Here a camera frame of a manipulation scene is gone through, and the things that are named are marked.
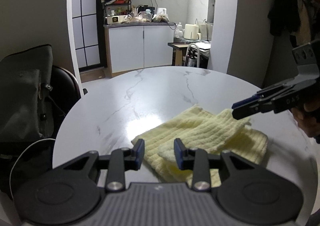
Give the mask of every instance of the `metal rack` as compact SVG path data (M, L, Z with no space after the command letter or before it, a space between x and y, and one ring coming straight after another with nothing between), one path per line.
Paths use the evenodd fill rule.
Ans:
M128 12L131 11L132 5L131 5L131 0L128 0L127 3L111 3L111 4L107 4L109 1L111 0L103 0L102 2L102 8L104 10L104 16L107 17L107 11L109 7L121 7L121 6L127 6L128 7Z

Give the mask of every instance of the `bottle label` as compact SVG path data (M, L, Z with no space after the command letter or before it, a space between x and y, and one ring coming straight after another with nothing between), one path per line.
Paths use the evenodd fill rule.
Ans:
M189 67L196 67L197 66L197 61L195 59L189 58L188 66Z

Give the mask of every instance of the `white cabinet door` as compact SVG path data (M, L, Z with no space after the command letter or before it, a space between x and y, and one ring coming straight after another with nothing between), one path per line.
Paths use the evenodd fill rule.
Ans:
M169 26L144 26L144 67L172 64L173 30Z
M109 28L109 43L112 73L143 68L143 26Z

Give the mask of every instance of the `yellow towel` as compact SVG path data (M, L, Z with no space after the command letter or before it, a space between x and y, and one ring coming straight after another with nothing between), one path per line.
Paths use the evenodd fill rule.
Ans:
M191 184L192 171L178 169L173 141L180 138L187 148L198 147L211 154L223 149L259 164L266 152L267 136L248 126L250 119L235 120L232 110L226 109L218 115L203 110L198 105L187 109L170 121L137 136L145 140L144 159L168 182L187 181ZM212 169L211 185L221 184L218 171Z

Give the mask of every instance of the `wooden table leg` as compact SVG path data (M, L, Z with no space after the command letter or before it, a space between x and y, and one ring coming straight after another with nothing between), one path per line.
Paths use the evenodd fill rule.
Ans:
M175 66L182 66L182 51L176 50L176 61L174 63Z

